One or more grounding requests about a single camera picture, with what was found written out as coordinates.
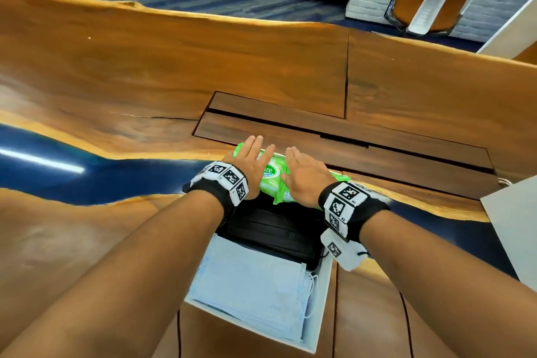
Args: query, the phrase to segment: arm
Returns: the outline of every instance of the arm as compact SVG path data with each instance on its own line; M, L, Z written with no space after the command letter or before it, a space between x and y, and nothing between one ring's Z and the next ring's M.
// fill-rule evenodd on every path
M294 199L316 206L335 179L296 148L286 152ZM537 293L457 246L389 211L359 232L393 284L460 357L537 356Z
M274 151L269 147L257 160L262 141L251 136L237 158L229 154L223 160L245 173L246 199L259 194ZM151 356L222 218L223 207L212 194L195 190L184 195L117 244L1 358Z

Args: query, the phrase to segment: green wet wipes package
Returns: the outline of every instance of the green wet wipes package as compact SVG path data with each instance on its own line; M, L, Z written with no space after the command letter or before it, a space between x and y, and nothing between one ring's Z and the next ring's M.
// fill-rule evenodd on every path
M239 150L241 149L243 143L239 143L238 146L233 151L233 157L237 156ZM291 197L289 189L281 180L281 173L289 173L287 164L285 163L285 156L282 154L274 153L270 162L265 167L265 172L263 173L263 178L261 179L261 184L259 185L259 190L265 194L274 197L273 204L279 204L281 202L294 202L295 200ZM341 175L334 173L332 175L338 181L348 181L351 178L346 175Z

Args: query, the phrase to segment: live edge wood table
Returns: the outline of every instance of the live edge wood table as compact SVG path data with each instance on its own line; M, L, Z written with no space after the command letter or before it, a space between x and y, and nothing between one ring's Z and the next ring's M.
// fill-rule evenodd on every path
M398 201L487 224L537 173L537 67L319 23L0 0L0 123L111 159L218 159L250 134ZM0 189L0 349L176 196L75 206ZM453 354L409 307L415 357ZM173 328L156 356L177 353ZM184 305L184 357L299 357ZM409 356L399 294L334 265L317 356Z

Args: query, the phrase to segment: face mask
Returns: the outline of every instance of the face mask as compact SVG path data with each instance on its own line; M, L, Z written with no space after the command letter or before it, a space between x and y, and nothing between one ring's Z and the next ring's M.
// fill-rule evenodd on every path
M189 296L259 332L300 341L313 288L314 278L305 271L304 263L254 251L215 235Z

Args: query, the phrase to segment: epoxy river table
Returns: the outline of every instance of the epoxy river table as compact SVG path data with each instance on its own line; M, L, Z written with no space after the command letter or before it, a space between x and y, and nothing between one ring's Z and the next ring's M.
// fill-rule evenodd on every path
M514 275L477 199L537 173L537 67L130 1L0 6L0 349L250 134L297 145ZM415 357L453 356L411 307L409 321ZM155 356L177 355L174 326ZM180 328L183 357L306 356L189 305ZM316 355L409 356L399 294L373 260L334 265Z

